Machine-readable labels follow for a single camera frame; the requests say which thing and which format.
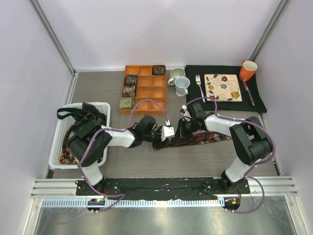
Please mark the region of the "dark red patterned tie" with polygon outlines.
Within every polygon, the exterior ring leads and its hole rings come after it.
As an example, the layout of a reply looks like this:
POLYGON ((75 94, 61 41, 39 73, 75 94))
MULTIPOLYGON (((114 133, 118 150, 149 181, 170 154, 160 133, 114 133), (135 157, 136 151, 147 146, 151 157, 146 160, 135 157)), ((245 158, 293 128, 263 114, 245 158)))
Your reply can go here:
POLYGON ((193 145, 201 145, 207 143, 214 143, 219 141, 230 140, 231 137, 218 133, 218 132, 202 132, 198 134, 194 134, 190 139, 183 139, 179 137, 178 139, 172 139, 168 142, 168 147, 184 147, 184 146, 193 146, 193 145))

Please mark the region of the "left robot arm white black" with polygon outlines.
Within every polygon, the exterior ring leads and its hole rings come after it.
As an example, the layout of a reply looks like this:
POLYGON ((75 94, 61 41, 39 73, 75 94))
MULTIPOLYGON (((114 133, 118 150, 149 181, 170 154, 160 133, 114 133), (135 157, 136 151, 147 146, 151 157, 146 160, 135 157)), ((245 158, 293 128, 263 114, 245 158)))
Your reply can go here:
POLYGON ((134 148, 146 141, 157 149, 166 146, 174 135, 174 128, 169 121, 166 121, 165 126, 157 126, 155 118, 149 115, 124 130, 101 126, 95 120, 90 120, 69 138, 66 147, 76 160, 87 182, 88 191, 100 195, 104 189, 104 177, 98 160, 103 157, 107 147, 134 148))

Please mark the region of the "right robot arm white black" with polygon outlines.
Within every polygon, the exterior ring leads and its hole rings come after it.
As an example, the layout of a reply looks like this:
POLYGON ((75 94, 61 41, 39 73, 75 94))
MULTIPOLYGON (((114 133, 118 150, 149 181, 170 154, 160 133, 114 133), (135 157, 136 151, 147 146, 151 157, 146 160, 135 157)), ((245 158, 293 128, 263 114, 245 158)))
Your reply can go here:
POLYGON ((247 173, 263 164, 265 157, 273 157, 275 154, 273 138, 256 117, 242 119, 221 116, 216 111, 208 113, 198 102, 184 105, 181 112, 183 117, 171 140, 173 146, 190 145, 199 141, 196 132, 216 133, 233 141, 237 156, 221 174, 221 188, 226 193, 233 193, 247 173))

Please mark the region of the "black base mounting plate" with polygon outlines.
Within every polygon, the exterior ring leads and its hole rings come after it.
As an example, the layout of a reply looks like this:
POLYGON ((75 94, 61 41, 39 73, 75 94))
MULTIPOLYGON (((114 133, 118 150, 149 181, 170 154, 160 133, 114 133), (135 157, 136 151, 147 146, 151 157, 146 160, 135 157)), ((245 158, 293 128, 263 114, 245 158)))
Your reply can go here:
POLYGON ((250 194, 247 179, 228 184, 221 178, 106 178, 95 187, 117 200, 209 200, 219 194, 250 194))

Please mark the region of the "pale blue mug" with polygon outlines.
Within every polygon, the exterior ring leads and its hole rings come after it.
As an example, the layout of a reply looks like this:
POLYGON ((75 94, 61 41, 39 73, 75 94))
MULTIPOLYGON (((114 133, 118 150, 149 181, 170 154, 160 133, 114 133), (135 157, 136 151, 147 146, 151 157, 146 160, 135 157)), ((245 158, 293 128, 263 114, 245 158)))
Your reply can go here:
POLYGON ((190 86, 190 80, 187 77, 180 76, 175 79, 175 92, 177 96, 188 95, 188 88, 190 86))

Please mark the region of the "rolled olive green tie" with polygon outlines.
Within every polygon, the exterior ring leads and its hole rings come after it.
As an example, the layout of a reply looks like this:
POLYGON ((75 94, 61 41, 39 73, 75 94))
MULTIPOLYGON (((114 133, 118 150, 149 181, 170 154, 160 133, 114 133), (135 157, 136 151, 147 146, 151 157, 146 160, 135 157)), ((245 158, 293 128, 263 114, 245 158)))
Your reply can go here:
POLYGON ((122 97, 119 101, 121 110, 131 110, 135 106, 135 97, 122 97))

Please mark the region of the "orange compartment tray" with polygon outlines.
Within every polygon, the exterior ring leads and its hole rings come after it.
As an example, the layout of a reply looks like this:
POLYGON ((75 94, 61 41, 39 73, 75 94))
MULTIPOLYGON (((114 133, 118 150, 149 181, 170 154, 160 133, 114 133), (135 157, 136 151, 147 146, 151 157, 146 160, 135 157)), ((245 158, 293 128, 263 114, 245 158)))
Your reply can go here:
POLYGON ((138 75, 136 85, 135 106, 131 110, 121 110, 122 115, 151 115, 161 116, 167 111, 167 78, 164 76, 152 75, 153 65, 126 65, 124 73, 123 88, 125 75, 138 75))

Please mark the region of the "silver fork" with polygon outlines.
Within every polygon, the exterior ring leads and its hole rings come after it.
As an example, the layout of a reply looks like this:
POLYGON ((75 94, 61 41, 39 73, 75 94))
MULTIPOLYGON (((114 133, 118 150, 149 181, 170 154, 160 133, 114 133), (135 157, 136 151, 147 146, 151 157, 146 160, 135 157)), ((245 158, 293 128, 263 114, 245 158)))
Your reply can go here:
POLYGON ((200 89, 200 92, 201 92, 201 96, 202 96, 202 101, 203 103, 206 102, 205 98, 204 98, 204 94, 203 94, 203 91, 202 91, 202 88, 201 88, 201 78, 200 78, 200 75, 196 75, 195 76, 195 81, 196 81, 196 84, 198 85, 199 89, 200 89))

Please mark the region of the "rolled brown patterned tie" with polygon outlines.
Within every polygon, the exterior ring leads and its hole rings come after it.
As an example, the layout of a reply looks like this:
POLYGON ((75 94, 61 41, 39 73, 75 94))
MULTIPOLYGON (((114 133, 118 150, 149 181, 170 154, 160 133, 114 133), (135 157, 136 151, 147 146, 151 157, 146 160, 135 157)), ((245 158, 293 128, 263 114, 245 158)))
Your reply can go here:
POLYGON ((136 85, 124 86, 123 97, 136 97, 136 85))

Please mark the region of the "grey ribbed mug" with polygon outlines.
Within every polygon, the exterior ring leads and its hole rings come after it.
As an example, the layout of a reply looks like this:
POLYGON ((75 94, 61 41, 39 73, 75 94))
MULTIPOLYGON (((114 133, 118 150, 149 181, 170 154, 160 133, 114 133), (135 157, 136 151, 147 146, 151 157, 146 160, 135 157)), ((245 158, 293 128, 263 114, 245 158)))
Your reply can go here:
POLYGON ((173 86, 175 84, 175 80, 178 77, 185 76, 185 70, 181 68, 175 68, 170 72, 170 78, 168 80, 168 85, 173 86))

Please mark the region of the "floral square plate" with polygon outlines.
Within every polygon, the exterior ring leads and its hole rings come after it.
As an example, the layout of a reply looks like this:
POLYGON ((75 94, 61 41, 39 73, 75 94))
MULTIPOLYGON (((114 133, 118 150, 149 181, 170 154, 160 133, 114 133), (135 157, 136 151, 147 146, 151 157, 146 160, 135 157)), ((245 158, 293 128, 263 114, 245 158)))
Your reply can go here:
POLYGON ((238 77, 235 74, 205 74, 205 95, 217 102, 242 102, 238 77))

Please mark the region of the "rolled dark tie top right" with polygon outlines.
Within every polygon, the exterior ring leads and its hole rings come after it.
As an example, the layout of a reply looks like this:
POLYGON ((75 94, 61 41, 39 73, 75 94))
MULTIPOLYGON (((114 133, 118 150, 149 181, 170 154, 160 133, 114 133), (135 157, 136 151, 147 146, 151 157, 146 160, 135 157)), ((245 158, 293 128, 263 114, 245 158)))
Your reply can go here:
POLYGON ((165 65, 153 65, 152 66, 152 75, 155 76, 164 76, 166 73, 165 65))

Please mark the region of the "rolled purple patterned tie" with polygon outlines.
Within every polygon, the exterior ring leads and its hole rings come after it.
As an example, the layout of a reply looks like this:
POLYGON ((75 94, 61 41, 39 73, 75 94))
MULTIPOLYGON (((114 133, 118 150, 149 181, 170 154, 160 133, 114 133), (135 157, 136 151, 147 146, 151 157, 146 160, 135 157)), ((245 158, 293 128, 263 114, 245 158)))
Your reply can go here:
POLYGON ((125 86, 136 86, 137 80, 138 80, 138 75, 127 74, 127 75, 125 75, 124 85, 125 86))

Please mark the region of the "orange mug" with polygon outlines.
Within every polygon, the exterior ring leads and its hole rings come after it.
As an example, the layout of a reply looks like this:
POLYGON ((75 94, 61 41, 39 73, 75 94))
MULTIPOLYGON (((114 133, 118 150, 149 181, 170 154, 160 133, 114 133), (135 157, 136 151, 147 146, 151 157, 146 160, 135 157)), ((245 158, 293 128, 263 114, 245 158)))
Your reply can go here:
POLYGON ((244 60, 240 69, 239 78, 247 82, 257 71, 258 66, 253 61, 244 60))

